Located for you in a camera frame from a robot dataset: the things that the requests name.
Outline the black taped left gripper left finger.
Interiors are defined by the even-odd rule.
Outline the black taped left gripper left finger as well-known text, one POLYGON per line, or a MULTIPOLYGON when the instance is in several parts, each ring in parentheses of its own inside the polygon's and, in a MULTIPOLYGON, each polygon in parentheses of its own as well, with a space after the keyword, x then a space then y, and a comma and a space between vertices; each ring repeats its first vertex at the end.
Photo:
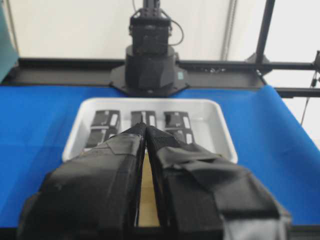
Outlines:
POLYGON ((24 203, 17 239, 124 239, 137 216, 146 128, 138 123, 49 172, 24 203))

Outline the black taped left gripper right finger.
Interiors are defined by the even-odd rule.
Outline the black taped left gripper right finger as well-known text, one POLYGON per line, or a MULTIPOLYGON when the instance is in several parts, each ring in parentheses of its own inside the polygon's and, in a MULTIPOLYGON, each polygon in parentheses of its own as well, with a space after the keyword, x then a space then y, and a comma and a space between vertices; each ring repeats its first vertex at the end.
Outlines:
POLYGON ((287 240, 291 215, 247 168, 153 126, 147 150, 160 224, 179 240, 287 240))

